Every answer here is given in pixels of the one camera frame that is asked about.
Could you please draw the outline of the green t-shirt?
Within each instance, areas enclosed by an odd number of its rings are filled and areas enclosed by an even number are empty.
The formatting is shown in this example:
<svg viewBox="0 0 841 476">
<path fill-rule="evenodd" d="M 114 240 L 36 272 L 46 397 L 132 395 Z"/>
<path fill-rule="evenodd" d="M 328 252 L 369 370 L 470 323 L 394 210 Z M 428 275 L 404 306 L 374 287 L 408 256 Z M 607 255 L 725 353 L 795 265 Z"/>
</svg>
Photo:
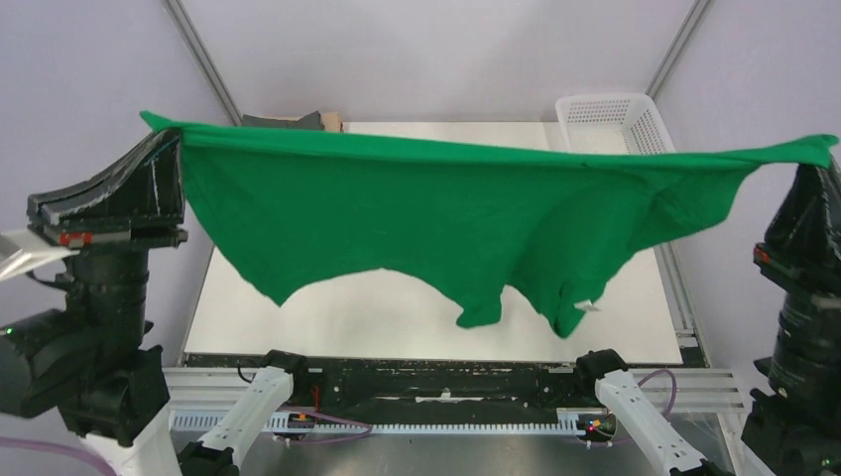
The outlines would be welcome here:
<svg viewBox="0 0 841 476">
<path fill-rule="evenodd" d="M 599 155 L 142 119 L 179 136 L 199 223 L 273 302 L 384 269 L 457 303 L 463 328 L 499 321 L 512 287 L 563 338 L 638 252 L 723 222 L 762 166 L 829 167 L 838 143 Z"/>
</svg>

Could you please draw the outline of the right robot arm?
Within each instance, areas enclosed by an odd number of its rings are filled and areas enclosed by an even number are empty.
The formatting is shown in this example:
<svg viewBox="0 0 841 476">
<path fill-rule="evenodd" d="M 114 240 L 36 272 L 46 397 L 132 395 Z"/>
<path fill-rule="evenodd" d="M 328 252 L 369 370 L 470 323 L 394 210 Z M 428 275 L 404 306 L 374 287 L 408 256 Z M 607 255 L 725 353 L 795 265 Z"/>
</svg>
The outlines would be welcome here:
<svg viewBox="0 0 841 476">
<path fill-rule="evenodd" d="M 785 292 L 772 356 L 754 365 L 772 389 L 751 391 L 741 440 L 745 475 L 840 472 L 840 168 L 798 167 L 762 242 L 761 274 Z M 661 475 L 720 475 L 643 395 L 613 349 L 581 356 L 575 397 L 602 404 Z"/>
</svg>

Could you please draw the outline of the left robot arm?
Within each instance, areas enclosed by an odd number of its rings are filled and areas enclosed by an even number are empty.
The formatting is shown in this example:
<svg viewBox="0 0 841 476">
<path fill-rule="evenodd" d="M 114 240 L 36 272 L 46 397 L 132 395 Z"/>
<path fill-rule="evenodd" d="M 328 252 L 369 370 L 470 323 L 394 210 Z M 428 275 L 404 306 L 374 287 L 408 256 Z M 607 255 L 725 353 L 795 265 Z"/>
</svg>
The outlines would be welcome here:
<svg viewBox="0 0 841 476">
<path fill-rule="evenodd" d="M 236 475 L 274 412 L 299 404 L 310 375 L 264 366 L 225 417 L 175 450 L 162 348 L 144 349 L 149 254 L 187 238 L 180 134 L 155 132 L 92 178 L 28 199 L 28 226 L 1 237 L 1 276 L 48 263 L 62 309 L 1 331 L 1 411 L 58 410 L 66 428 L 116 475 Z"/>
</svg>

